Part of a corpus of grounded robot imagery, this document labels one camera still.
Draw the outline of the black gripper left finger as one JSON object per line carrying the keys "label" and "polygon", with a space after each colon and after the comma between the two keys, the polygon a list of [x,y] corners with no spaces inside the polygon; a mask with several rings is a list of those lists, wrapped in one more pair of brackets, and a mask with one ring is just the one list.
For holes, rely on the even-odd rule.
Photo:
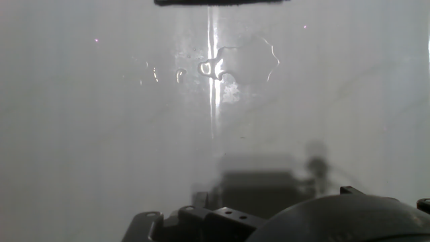
{"label": "black gripper left finger", "polygon": [[184,206],[176,214],[137,214],[122,242],[244,242],[265,219],[231,208]]}

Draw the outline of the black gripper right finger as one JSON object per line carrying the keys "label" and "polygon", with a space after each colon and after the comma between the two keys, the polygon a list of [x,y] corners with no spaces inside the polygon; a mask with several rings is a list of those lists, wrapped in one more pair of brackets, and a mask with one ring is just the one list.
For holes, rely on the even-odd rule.
{"label": "black gripper right finger", "polygon": [[340,195],[346,195],[346,194],[350,194],[350,195],[364,195],[363,192],[355,189],[352,186],[341,186],[339,189],[339,193]]}

